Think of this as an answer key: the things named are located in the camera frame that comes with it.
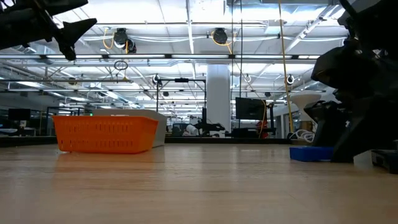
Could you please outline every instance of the white pillar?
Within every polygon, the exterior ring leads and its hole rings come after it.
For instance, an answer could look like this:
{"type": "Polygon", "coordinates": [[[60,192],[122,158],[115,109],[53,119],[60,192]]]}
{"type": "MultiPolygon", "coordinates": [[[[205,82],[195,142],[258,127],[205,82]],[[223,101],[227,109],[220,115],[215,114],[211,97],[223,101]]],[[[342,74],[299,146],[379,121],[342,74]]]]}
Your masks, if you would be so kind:
{"type": "Polygon", "coordinates": [[[231,132],[231,90],[228,65],[207,65],[207,119],[231,132]]]}

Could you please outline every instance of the monitor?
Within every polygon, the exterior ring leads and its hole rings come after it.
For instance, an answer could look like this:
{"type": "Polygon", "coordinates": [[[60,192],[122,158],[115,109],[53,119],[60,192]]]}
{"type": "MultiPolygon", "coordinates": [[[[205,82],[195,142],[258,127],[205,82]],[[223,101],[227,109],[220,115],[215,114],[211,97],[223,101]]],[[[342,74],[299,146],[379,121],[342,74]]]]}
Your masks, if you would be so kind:
{"type": "Polygon", "coordinates": [[[28,121],[30,120],[30,109],[8,109],[8,120],[28,121]]]}
{"type": "Polygon", "coordinates": [[[260,99],[239,98],[236,99],[236,119],[262,120],[266,107],[260,99]]]}

